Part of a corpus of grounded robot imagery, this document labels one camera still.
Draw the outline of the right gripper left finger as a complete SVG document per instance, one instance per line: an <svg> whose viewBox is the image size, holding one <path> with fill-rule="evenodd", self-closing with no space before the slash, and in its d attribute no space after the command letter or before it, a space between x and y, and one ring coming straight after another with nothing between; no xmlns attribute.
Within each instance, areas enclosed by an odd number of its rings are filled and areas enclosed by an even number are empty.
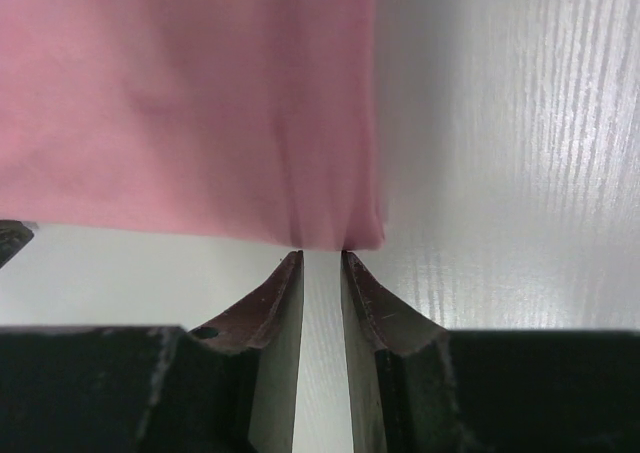
<svg viewBox="0 0 640 453"><path fill-rule="evenodd" d="M288 452L303 255L193 330L15 326L1 331L5 452Z"/></svg>

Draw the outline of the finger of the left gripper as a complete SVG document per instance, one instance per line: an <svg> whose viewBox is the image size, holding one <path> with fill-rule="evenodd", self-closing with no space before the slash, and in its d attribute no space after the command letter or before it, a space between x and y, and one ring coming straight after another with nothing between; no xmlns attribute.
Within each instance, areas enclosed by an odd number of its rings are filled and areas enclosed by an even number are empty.
<svg viewBox="0 0 640 453"><path fill-rule="evenodd" d="M0 221L0 267L6 265L32 239L34 232L15 220Z"/></svg>

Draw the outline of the pink t shirt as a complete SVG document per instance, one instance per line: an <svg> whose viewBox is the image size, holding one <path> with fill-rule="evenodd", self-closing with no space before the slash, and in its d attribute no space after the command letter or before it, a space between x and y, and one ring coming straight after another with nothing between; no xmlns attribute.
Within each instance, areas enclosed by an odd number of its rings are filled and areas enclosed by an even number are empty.
<svg viewBox="0 0 640 453"><path fill-rule="evenodd" d="M1 214L384 240L375 0L1 0Z"/></svg>

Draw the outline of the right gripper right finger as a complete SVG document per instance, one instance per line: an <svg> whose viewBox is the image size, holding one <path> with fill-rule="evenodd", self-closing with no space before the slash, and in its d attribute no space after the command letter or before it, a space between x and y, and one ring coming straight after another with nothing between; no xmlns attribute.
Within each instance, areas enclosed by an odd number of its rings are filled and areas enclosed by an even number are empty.
<svg viewBox="0 0 640 453"><path fill-rule="evenodd" d="M639 335L448 330L341 255L357 452L635 452Z"/></svg>

